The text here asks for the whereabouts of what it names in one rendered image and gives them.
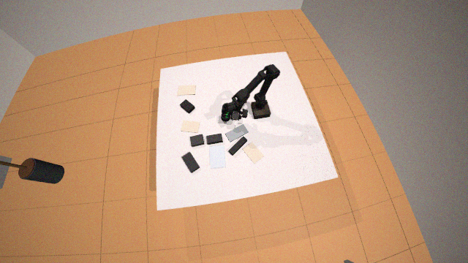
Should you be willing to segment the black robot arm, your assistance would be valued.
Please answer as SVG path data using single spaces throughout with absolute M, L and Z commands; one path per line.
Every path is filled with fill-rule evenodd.
M 240 109 L 243 107 L 244 103 L 247 103 L 247 99 L 250 97 L 250 94 L 262 81 L 264 81 L 264 83 L 262 84 L 259 93 L 254 95 L 254 99 L 256 100 L 257 110 L 265 109 L 265 104 L 267 103 L 267 101 L 265 100 L 265 95 L 273 80 L 276 79 L 280 75 L 280 73 L 281 72 L 274 64 L 265 66 L 263 70 L 257 73 L 257 75 L 247 85 L 247 87 L 241 89 L 231 98 L 231 102 L 224 104 L 225 112 L 232 113 L 230 117 L 231 119 L 238 121 L 239 119 L 241 120 L 242 116 L 241 114 L 239 114 Z M 236 111 L 236 109 L 239 111 Z

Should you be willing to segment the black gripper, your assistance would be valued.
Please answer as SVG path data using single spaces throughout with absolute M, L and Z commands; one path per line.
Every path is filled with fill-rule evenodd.
M 246 118 L 248 115 L 248 110 L 242 109 L 243 111 L 240 110 L 240 113 L 242 115 L 242 118 Z M 224 105 L 222 105 L 222 113 L 226 113 L 224 110 Z

